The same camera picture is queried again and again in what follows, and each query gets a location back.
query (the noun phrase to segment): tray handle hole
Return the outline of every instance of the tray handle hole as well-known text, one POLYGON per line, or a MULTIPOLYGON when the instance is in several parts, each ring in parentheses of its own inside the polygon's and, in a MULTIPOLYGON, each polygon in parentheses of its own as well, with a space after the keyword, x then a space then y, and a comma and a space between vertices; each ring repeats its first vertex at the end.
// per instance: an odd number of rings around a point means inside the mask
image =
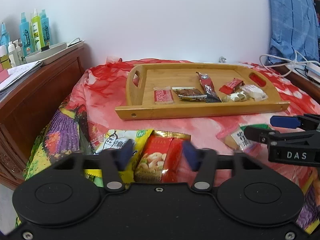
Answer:
POLYGON ((139 71, 136 70, 134 76, 133 76, 133 79, 132 79, 132 83, 138 87, 139 86, 139 81, 140 81, 140 73, 139 71))
POLYGON ((249 75, 249 78, 254 81, 258 86, 260 87, 264 87, 267 83, 261 78, 259 77, 257 74, 255 73, 251 73, 249 75))

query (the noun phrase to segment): blue spray bottle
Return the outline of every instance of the blue spray bottle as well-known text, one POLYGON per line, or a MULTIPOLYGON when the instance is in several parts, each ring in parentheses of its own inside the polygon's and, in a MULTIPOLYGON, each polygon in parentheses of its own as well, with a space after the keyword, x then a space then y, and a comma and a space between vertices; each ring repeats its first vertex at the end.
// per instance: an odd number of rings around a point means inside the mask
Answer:
POLYGON ((41 19, 41 27, 42 27, 42 35, 44 40, 44 45, 52 45, 52 39, 51 39, 51 32, 49 27, 49 18, 47 17, 45 10, 42 10, 40 13, 40 19, 41 19))
POLYGON ((21 13, 21 24, 19 26, 20 36, 22 41, 22 49, 24 56, 28 56, 32 52, 35 52, 33 43, 31 41, 30 25, 27 22, 26 13, 21 13))
POLYGON ((1 39, 0 39, 0 44, 5 45, 8 50, 8 45, 10 41, 10 35, 9 32, 6 31, 5 29, 5 23, 1 24, 1 39))

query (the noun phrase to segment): yellow snack bag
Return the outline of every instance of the yellow snack bag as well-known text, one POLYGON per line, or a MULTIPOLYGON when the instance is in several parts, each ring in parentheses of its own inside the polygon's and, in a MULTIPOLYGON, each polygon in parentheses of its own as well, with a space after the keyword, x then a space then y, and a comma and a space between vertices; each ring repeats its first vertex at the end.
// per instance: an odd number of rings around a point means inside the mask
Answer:
MULTIPOLYGON (((98 146, 96 153, 99 154, 105 149, 121 149, 129 140, 133 140, 132 157, 127 164, 125 171, 119 171, 119 175, 124 183, 134 182, 133 174, 140 160, 140 155, 153 129, 146 130, 109 130, 103 141, 98 146)), ((101 170, 84 170, 85 174, 102 178, 101 170)))

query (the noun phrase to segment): power strip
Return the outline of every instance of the power strip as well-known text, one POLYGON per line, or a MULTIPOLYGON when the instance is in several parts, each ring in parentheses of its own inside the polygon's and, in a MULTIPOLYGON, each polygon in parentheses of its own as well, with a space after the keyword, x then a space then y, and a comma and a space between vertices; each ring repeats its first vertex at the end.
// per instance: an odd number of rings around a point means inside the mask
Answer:
POLYGON ((311 62, 307 63, 306 69, 308 70, 308 77, 313 78, 317 82, 320 82, 320 67, 311 62))

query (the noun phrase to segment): paper document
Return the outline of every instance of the paper document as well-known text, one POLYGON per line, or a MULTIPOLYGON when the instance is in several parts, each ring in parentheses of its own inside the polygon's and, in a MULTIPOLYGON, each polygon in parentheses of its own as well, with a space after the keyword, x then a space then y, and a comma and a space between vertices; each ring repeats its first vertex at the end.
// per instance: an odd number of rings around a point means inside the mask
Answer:
POLYGON ((25 74, 27 74, 33 68, 41 65, 42 65, 41 61, 35 61, 35 62, 20 65, 14 68, 9 68, 8 69, 9 77, 6 80, 4 80, 2 83, 0 83, 0 92, 10 87, 13 83, 15 83, 25 74))

